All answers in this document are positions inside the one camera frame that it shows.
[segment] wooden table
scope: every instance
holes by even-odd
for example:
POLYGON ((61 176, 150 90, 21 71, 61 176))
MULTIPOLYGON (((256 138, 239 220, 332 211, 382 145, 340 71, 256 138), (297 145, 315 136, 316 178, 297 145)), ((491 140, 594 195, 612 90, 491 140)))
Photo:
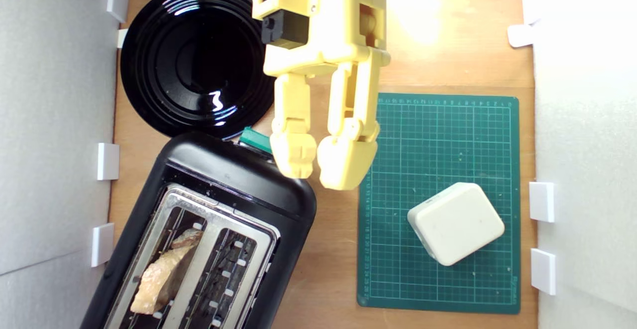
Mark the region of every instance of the wooden table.
MULTIPOLYGON (((129 21, 149 0, 129 0, 129 21)), ((507 26, 522 21, 521 0, 388 0, 388 48, 382 91, 517 96, 521 119, 522 310, 480 315, 359 307, 355 301, 357 191, 326 190, 311 177, 317 217, 275 320, 276 329, 534 329, 537 292, 530 284, 535 225, 528 216, 534 179, 532 52, 514 50, 507 26)), ((312 79, 312 135, 327 135, 329 78, 312 79)), ((271 112, 255 128, 270 133, 271 112)), ((118 79, 114 142, 121 146, 120 179, 113 182, 109 220, 116 236, 168 139, 130 106, 118 79)))

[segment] plate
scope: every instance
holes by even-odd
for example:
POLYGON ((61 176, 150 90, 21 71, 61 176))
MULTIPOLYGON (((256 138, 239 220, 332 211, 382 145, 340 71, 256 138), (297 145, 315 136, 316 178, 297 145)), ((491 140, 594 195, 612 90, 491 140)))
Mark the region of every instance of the plate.
POLYGON ((120 73, 135 111, 166 136, 228 139, 274 97, 252 0, 151 0, 130 24, 120 73))

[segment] white bracket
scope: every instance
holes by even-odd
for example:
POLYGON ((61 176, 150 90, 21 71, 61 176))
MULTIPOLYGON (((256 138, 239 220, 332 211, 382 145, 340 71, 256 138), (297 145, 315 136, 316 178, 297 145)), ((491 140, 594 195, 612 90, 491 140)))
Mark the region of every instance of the white bracket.
POLYGON ((107 223, 93 228, 91 267, 107 262, 113 254, 114 224, 107 223))
POLYGON ((531 285, 548 295, 555 295, 555 254, 531 249, 531 285))
POLYGON ((119 145, 98 144, 98 180, 119 179, 119 145))
POLYGON ((126 38, 126 34, 128 33, 127 29, 120 29, 117 33, 117 48, 121 49, 123 47, 123 40, 126 38))
POLYGON ((543 13, 542 0, 522 0, 524 24, 510 25, 507 34, 509 44, 514 48, 533 44, 535 41, 533 24, 543 13))
POLYGON ((529 208, 532 219, 555 222, 554 187, 550 182, 529 183, 529 208))
POLYGON ((125 23, 128 13, 128 0, 107 0, 106 11, 111 13, 120 23, 125 23))

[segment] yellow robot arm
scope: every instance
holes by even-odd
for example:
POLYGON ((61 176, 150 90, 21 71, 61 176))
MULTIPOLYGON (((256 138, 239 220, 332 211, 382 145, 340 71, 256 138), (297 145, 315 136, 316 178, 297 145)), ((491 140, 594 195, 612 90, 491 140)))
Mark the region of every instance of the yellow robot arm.
POLYGON ((307 178, 318 156, 320 181, 346 190, 360 184, 376 154, 378 79, 387 66, 385 0, 252 0, 266 43, 264 73, 275 82, 270 138, 279 169, 307 178), (332 73, 327 128, 320 145, 310 129, 307 77, 332 73))

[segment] green cutting mat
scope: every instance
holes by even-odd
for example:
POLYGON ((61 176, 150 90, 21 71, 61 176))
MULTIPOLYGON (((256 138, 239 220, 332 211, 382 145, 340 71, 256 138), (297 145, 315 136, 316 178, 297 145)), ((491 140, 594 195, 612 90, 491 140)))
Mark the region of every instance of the green cutting mat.
POLYGON ((359 304, 519 313, 517 99, 382 93, 377 118, 378 153, 360 186, 359 304), (455 182, 482 186, 505 234, 446 267, 425 252, 407 211, 455 182))

